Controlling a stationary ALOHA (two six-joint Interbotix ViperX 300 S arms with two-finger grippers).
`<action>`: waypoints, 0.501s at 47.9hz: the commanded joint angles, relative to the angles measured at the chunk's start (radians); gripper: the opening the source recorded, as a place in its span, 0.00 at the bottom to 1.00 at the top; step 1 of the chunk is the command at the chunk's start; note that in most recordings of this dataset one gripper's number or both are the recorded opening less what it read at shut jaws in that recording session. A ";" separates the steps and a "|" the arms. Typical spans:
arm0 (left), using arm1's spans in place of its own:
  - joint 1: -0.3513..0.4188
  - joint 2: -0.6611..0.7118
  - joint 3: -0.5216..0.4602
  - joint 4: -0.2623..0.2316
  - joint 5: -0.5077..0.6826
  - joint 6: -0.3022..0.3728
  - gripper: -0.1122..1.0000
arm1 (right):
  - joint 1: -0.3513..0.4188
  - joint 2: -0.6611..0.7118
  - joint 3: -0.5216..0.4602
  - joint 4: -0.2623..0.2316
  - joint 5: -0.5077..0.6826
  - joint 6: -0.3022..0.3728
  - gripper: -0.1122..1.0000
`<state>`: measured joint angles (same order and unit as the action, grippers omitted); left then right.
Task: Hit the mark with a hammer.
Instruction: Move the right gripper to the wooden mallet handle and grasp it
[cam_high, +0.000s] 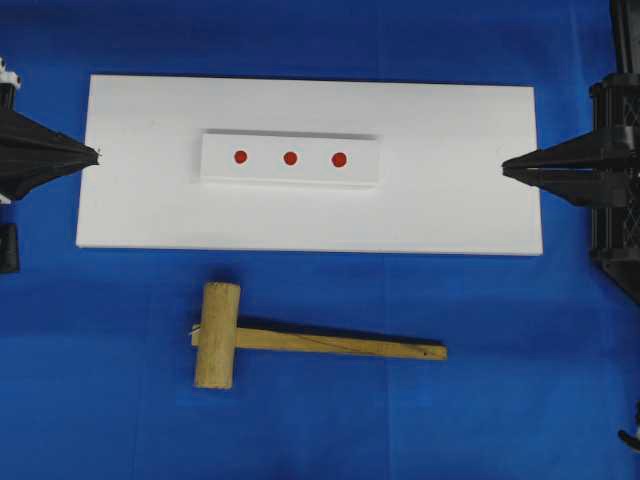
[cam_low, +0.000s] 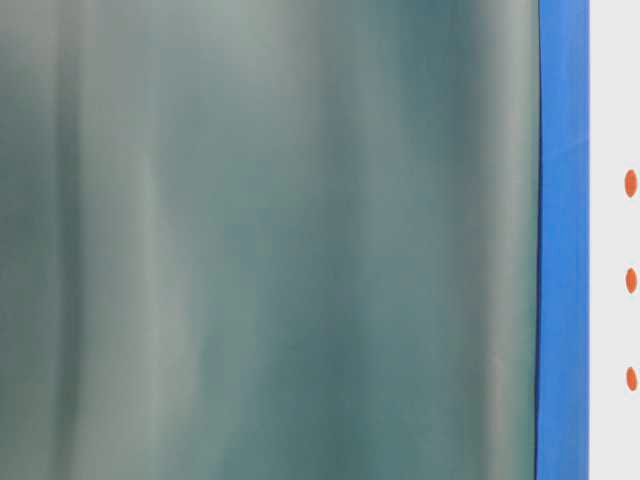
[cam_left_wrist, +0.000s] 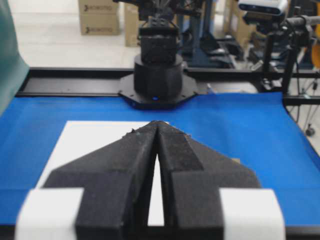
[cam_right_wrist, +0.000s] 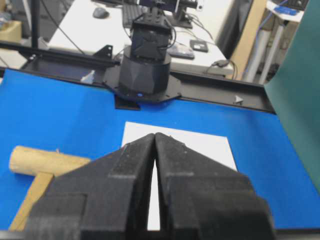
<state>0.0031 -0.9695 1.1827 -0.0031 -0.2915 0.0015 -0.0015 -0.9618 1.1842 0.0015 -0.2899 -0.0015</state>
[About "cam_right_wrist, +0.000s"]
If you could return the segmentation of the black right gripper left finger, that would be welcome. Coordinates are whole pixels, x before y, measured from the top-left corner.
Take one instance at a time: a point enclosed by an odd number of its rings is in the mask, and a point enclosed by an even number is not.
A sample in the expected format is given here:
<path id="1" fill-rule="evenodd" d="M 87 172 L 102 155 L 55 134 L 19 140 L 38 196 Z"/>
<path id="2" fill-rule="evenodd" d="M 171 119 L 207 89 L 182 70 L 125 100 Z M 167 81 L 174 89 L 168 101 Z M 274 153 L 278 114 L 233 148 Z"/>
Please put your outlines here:
<path id="1" fill-rule="evenodd" d="M 124 240 L 148 223 L 155 136 L 150 133 L 56 177 L 33 205 L 27 240 Z"/>

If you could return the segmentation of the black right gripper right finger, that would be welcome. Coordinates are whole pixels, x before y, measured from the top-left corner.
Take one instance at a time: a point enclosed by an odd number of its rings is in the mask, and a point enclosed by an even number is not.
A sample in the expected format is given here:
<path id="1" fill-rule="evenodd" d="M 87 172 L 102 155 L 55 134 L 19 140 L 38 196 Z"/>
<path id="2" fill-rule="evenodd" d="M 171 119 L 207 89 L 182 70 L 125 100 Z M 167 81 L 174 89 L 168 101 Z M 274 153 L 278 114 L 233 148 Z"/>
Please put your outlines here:
<path id="1" fill-rule="evenodd" d="M 250 179 L 163 133 L 155 135 L 160 222 L 172 240 L 274 240 Z"/>

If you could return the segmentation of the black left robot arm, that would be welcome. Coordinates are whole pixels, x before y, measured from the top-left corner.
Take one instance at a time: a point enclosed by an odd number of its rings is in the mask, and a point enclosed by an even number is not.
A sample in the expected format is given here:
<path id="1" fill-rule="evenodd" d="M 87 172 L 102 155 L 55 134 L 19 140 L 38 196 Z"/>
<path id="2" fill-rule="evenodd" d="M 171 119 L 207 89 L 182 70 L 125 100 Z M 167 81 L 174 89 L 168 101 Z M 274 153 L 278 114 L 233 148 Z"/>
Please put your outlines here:
<path id="1" fill-rule="evenodd" d="M 107 68 L 103 83 L 122 99 L 160 103 L 181 96 L 181 81 L 171 75 L 167 50 L 172 26 L 162 10 L 151 8 L 131 25 L 131 45 L 119 65 Z"/>

